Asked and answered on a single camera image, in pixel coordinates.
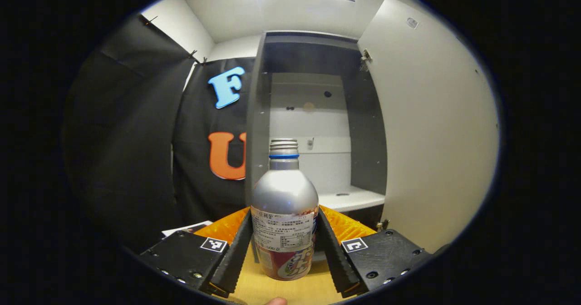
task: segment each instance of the aluminum bottle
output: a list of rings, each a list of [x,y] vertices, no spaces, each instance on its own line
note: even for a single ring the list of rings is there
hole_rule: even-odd
[[[319,197],[299,170],[296,139],[272,139],[268,157],[251,200],[254,241],[267,276],[296,280],[311,269]]]

